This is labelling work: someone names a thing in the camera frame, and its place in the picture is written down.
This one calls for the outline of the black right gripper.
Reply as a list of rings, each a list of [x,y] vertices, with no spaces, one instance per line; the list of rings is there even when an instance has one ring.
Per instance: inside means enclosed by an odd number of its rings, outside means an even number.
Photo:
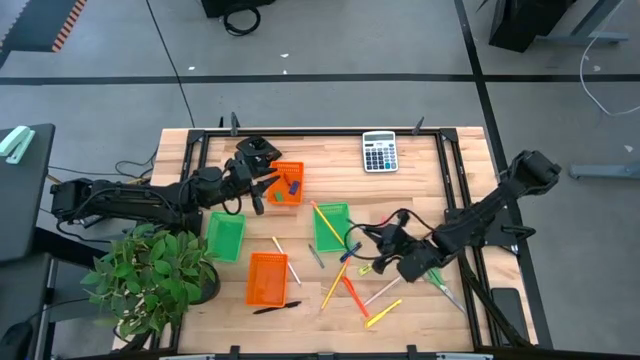
[[[372,239],[378,250],[400,250],[408,243],[407,233],[402,227],[382,227],[372,230]],[[372,261],[372,269],[382,275],[386,267],[398,260],[398,255],[381,255]],[[405,281],[413,283],[429,269],[440,267],[443,256],[433,245],[416,242],[397,263],[397,270]]]

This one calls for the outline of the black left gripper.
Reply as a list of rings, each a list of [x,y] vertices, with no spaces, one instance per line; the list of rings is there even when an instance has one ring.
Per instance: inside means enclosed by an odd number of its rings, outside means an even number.
[[[228,175],[222,182],[222,195],[225,200],[232,200],[244,195],[262,196],[280,176],[272,176],[259,180],[253,184],[253,176],[266,176],[276,171],[269,164],[256,163],[251,165],[247,159],[229,159],[225,163]]]

